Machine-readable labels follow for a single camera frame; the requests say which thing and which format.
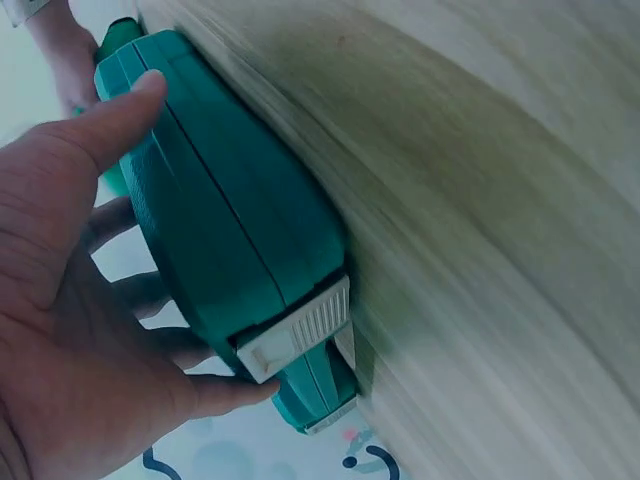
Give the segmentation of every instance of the fingernail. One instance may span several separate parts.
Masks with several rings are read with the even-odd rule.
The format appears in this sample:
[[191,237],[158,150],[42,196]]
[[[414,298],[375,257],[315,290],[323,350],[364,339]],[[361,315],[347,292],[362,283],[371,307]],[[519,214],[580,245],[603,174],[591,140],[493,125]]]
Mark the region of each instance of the fingernail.
[[166,81],[164,75],[159,70],[149,70],[142,75],[131,88],[134,92],[142,90],[159,91],[165,88]]

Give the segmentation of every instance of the wooden surface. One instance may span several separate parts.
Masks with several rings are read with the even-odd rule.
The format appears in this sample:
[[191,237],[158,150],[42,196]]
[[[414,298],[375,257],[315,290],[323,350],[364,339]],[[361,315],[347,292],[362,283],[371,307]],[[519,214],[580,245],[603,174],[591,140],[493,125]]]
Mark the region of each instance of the wooden surface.
[[640,6],[143,0],[301,156],[413,477],[640,478]]

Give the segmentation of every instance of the teal handle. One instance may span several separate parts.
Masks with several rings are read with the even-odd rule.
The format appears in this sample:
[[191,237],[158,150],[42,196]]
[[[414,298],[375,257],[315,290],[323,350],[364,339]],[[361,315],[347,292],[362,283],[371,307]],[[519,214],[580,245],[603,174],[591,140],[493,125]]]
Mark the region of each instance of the teal handle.
[[356,396],[354,374],[337,348],[326,341],[278,374],[282,382],[273,403],[300,433]]

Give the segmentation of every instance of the person's arm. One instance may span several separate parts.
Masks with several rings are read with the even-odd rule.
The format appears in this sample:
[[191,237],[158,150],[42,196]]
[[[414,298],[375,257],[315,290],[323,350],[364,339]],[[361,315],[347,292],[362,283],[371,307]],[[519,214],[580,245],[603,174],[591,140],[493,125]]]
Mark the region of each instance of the person's arm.
[[5,0],[14,24],[24,22],[53,72],[67,116],[98,101],[93,75],[98,45],[73,17],[68,0]]

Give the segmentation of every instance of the dark blue pattern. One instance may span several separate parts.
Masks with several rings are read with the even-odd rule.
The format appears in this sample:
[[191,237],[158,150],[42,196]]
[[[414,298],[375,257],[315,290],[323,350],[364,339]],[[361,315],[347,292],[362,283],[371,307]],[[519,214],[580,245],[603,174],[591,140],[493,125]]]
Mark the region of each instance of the dark blue pattern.
[[154,472],[160,472],[169,477],[171,480],[182,480],[178,472],[171,468],[166,463],[162,463],[159,460],[153,458],[153,447],[150,447],[142,454],[142,465],[147,470]]

